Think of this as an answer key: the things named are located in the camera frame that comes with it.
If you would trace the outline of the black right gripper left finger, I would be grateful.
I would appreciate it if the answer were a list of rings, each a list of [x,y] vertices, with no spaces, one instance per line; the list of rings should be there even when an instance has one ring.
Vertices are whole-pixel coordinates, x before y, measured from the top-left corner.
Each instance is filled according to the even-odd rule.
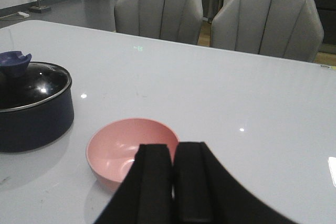
[[[141,144],[95,223],[171,223],[172,163],[165,144]]]

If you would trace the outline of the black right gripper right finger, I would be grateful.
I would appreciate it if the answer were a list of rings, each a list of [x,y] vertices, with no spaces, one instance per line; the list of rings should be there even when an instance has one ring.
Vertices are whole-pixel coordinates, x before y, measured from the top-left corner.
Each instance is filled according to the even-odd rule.
[[[292,223],[242,186],[204,142],[179,143],[173,173],[177,223]]]

